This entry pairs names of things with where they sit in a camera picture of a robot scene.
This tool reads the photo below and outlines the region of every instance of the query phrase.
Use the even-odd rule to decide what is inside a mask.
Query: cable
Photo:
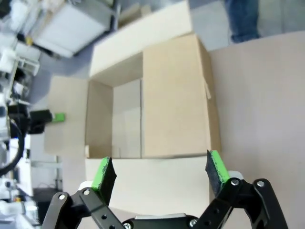
[[[22,135],[21,130],[19,129],[19,127],[17,126],[15,121],[11,120],[10,123],[12,124],[11,128],[15,128],[16,133],[17,133],[18,151],[16,153],[15,158],[8,165],[6,165],[3,168],[0,168],[0,176],[3,176],[5,174],[7,174],[8,172],[10,172],[11,170],[13,170],[23,156],[24,136]]]

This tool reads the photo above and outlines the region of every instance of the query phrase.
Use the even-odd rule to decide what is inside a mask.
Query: cardboard box
[[[95,46],[88,81],[53,78],[49,109],[66,121],[46,128],[46,152],[172,158],[220,150],[210,58],[189,16],[186,2],[148,15]]]

